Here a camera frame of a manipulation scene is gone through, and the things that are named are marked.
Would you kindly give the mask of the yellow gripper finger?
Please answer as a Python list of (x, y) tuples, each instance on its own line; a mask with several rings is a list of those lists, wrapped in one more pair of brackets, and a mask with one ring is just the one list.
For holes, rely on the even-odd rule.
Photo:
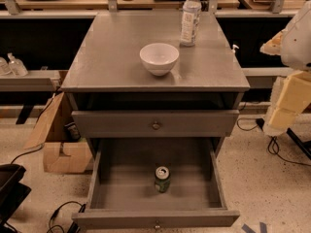
[(286, 78), (278, 77), (264, 119), (263, 132), (279, 136), (290, 128), (296, 117), (311, 104), (311, 73), (295, 71)]
[(283, 38), (283, 31), (279, 31), (269, 41), (264, 43), (260, 47), (259, 51), (267, 55), (280, 55), (282, 38)]

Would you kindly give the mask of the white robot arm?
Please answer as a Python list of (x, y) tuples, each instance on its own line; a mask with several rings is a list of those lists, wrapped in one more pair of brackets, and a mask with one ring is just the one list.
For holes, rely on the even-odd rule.
[(282, 63), (294, 69), (285, 78), (276, 79), (265, 115), (263, 132), (279, 136), (311, 104), (311, 1), (305, 2), (287, 26), (263, 44), (260, 51), (280, 55)]

